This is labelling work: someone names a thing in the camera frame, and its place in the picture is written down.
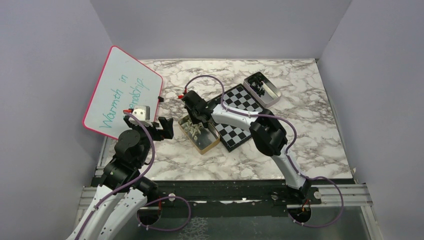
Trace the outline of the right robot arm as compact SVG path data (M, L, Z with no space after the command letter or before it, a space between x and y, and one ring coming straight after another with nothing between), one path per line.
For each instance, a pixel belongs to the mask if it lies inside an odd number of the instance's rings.
M193 90L184 92L179 98L195 124L224 124L248 131L257 150L271 157L281 171L289 199L300 204L308 198L311 183L292 159L289 152L291 144L288 143L287 132L280 123L281 118L268 109L261 112L247 111L230 107L223 101L207 102Z

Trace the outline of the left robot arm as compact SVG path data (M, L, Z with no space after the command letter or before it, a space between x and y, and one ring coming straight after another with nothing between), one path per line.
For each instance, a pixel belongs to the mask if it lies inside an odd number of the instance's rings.
M115 154L104 167L92 201L70 240L112 240L136 210L157 200L158 185L140 172L149 153L156 155L154 141L174 137L173 118L140 121L132 113L123 118L129 129L115 144Z

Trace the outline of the white board pink rim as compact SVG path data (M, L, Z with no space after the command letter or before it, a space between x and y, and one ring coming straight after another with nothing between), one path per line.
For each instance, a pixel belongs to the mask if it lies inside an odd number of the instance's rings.
M149 118L157 117L164 79L157 72L113 45L97 80L82 125L93 132L117 139L128 129L124 111L147 106Z

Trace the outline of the pile of black pieces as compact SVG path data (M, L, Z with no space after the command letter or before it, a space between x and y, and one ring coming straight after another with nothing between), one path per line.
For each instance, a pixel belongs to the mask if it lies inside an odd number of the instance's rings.
M264 84L268 81L268 78L261 72L256 72L247 78L247 83L250 88L259 96L265 95Z

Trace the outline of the gold tin tray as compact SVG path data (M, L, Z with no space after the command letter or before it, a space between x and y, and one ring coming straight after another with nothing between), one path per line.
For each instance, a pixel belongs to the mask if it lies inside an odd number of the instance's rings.
M186 115L178 121L181 131L188 137L199 154L204 155L220 143L220 135L214 126L193 123Z

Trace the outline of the silver white tin tray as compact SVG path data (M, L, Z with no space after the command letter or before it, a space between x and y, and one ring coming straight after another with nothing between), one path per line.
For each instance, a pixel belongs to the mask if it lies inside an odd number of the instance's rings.
M277 104L282 97L280 90L261 72L245 78L242 85L262 107L267 109Z

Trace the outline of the black metal base rail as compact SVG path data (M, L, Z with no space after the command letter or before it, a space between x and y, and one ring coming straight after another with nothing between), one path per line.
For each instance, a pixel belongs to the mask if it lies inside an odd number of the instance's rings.
M349 179L336 179L333 184L314 180L305 196L290 190L283 179L160 180L158 190L147 198L149 206L137 206L136 202L133 196L125 197L110 219L290 216L304 223L319 208L339 211L373 205L367 186Z

